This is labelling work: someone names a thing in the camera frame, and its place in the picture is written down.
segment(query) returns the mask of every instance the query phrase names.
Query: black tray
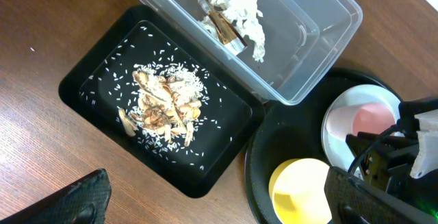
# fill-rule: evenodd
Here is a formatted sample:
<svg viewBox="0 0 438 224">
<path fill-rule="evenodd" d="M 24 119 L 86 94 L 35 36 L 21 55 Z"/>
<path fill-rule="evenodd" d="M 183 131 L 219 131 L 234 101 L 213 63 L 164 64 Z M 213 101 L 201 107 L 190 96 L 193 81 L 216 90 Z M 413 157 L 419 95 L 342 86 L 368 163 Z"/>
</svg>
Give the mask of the black tray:
<svg viewBox="0 0 438 224">
<path fill-rule="evenodd" d="M 245 158 L 246 195 L 258 223 L 281 224 L 268 194 L 270 176 L 280 163 L 292 158 L 316 158 L 330 164 L 321 145 L 322 119 L 340 94 L 359 84 L 375 84 L 394 92 L 365 73 L 331 69 L 300 104 L 271 103 Z"/>
<path fill-rule="evenodd" d="M 262 104 L 209 57 L 152 9 L 139 5 L 127 10 L 62 80 L 59 94 L 65 104 L 181 192 L 202 197 L 255 133 L 264 116 Z M 204 91 L 209 97 L 208 105 L 203 104 L 200 117 L 208 120 L 198 124 L 196 140 L 188 148 L 154 148 L 141 131 L 128 137 L 116 120 L 118 107 L 129 110 L 137 105 L 131 94 L 138 90 L 132 85 L 133 65 L 152 61 L 164 66 L 184 64 L 191 71 L 197 68 L 197 75 L 208 90 Z M 114 90 L 117 84 L 120 90 Z M 183 138 L 175 142 L 183 147 Z"/>
</svg>

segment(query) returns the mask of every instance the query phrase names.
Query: white cup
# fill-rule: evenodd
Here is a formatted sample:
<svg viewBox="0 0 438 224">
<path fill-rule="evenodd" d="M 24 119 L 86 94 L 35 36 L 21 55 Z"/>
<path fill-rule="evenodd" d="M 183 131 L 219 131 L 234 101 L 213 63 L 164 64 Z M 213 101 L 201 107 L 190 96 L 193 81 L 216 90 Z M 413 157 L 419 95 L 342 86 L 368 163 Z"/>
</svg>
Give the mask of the white cup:
<svg viewBox="0 0 438 224">
<path fill-rule="evenodd" d="M 345 141 L 348 134 L 380 134 L 395 122 L 394 114 L 386 105 L 366 103 L 332 110 L 328 114 L 326 128 L 330 135 Z"/>
</svg>

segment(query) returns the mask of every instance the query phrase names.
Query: wooden table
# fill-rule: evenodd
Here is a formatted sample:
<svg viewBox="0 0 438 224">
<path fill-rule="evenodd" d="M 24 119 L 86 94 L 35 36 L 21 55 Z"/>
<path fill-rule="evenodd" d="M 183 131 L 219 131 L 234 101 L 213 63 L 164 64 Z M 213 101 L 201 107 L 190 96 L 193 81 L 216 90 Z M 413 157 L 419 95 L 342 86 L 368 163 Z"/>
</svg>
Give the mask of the wooden table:
<svg viewBox="0 0 438 224">
<path fill-rule="evenodd" d="M 437 94 L 438 13 L 425 0 L 356 1 L 365 18 L 337 65 L 379 76 L 404 99 Z M 189 199 L 58 97 L 63 76 L 137 3 L 0 0 L 0 219 L 105 168 L 107 223 L 255 222 L 243 153 L 207 196 Z"/>
</svg>

